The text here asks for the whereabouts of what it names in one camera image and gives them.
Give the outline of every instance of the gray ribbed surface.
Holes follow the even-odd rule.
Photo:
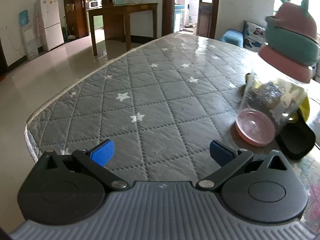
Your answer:
[[[226,211],[215,194],[189,182],[137,182],[113,192],[103,207],[80,223],[50,227],[31,221],[11,237],[16,240],[165,240],[165,239],[314,239],[298,221],[254,225]]]

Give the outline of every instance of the brown wooden cabinet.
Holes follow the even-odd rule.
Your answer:
[[[89,35],[85,0],[64,0],[66,22],[71,35],[83,38]]]

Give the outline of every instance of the blue chair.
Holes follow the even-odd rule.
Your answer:
[[[227,29],[220,41],[243,48],[243,33],[235,29]]]

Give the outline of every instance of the wooden table leg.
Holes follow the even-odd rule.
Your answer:
[[[94,34],[94,22],[93,22],[93,16],[89,13],[89,23],[90,23],[90,32],[91,32],[91,41],[92,41],[92,49],[93,49],[93,55],[97,56],[97,44],[96,44],[96,36]]]
[[[123,14],[124,16],[124,30],[125,30],[125,42],[127,51],[131,49],[131,26],[130,26],[130,13]]]
[[[157,31],[158,31],[158,10],[153,9],[152,10],[152,16],[153,16],[153,38],[157,39]]]

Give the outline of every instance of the metal screw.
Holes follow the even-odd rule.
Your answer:
[[[126,183],[123,180],[115,180],[111,183],[111,186],[113,188],[121,189],[121,188],[126,188],[128,186],[128,183]]]
[[[204,179],[199,181],[198,185],[202,188],[212,188],[214,186],[214,182],[211,180]]]

